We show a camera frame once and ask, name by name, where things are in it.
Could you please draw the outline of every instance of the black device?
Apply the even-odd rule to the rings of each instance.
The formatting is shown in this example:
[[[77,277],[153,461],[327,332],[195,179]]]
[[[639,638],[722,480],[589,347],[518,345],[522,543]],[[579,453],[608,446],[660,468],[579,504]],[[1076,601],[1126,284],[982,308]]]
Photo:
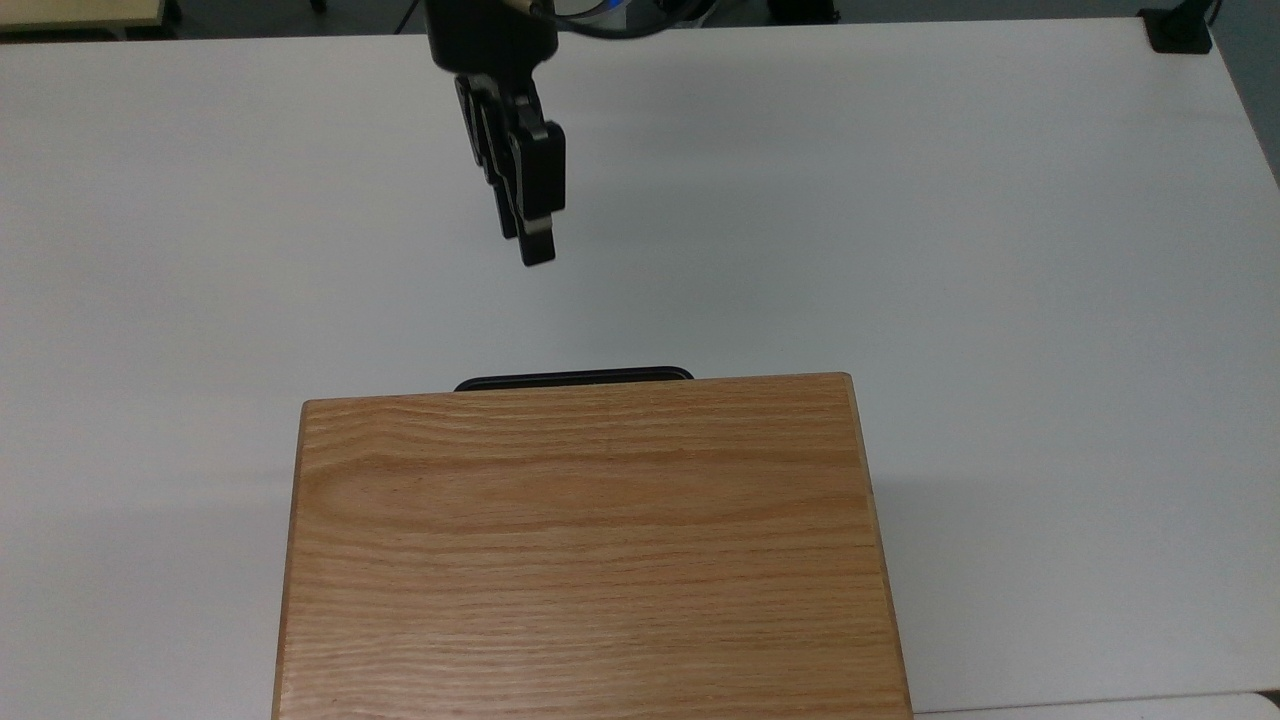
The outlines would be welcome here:
[[[456,74],[476,164],[493,186],[502,236],[525,265],[556,258],[564,208],[564,132],[543,117],[534,68],[556,54],[556,26],[499,0],[426,0],[435,64]]]

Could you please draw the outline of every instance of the wood grain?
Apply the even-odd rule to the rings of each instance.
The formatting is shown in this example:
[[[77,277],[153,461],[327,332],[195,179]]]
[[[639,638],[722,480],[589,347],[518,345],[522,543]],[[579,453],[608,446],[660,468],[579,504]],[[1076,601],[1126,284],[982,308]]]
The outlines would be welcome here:
[[[275,717],[904,719],[847,375],[321,400]]]
[[[160,24],[164,0],[0,0],[0,31]]]

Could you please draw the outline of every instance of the floor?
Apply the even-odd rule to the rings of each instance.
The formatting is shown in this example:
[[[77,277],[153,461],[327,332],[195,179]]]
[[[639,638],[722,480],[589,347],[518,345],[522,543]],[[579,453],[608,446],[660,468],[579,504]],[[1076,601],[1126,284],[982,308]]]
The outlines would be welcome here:
[[[324,14],[307,0],[180,0],[180,37],[383,35],[411,0],[329,0]],[[648,3],[649,0],[634,0]],[[1133,17],[1174,0],[835,0],[846,23],[1023,18]],[[764,0],[722,0],[708,26],[767,24]],[[404,32],[422,32],[421,8]],[[1280,178],[1280,0],[1225,0],[1213,33],[1254,131]]]

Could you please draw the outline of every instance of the table surface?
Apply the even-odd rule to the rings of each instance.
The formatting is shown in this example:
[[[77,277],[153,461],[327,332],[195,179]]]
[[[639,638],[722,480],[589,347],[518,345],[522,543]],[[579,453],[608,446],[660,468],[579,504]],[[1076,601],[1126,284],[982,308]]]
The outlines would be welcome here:
[[[1280,685],[1280,193],[1133,19],[563,38],[561,259],[422,38],[0,47],[0,708],[260,717],[301,402],[854,377],[916,711]]]
[[[159,24],[164,0],[4,0],[0,29]]]

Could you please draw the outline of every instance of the black cable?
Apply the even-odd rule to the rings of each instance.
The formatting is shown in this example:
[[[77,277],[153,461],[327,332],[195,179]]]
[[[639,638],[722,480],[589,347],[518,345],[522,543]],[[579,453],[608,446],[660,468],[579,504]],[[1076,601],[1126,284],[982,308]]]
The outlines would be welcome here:
[[[567,15],[556,15],[556,17],[563,20],[585,20],[588,18],[603,15],[604,13],[608,13],[609,10],[617,8],[621,4],[622,4],[621,0],[600,0],[599,3],[595,4],[595,6],[588,10],[582,10],[581,13],[570,13]]]
[[[396,32],[393,35],[399,35],[401,31],[404,29],[404,26],[408,24],[410,17],[413,15],[413,10],[417,9],[417,4],[421,3],[421,1],[422,0],[413,0],[412,3],[410,3],[408,10],[404,10],[404,17],[401,18],[401,24],[396,26]]]
[[[586,37],[594,37],[596,40],[635,40],[637,37],[649,37],[650,35],[658,35],[659,32],[675,27],[676,23],[684,20],[694,12],[695,8],[701,3],[701,0],[685,0],[678,8],[662,20],[644,27],[626,28],[626,29],[612,29],[600,28],[593,26],[584,26],[575,23],[573,20],[566,20],[552,13],[548,13],[538,5],[536,3],[529,8],[529,14],[535,18],[541,18],[556,26],[557,29],[564,32],[573,32],[577,35],[585,35]]]

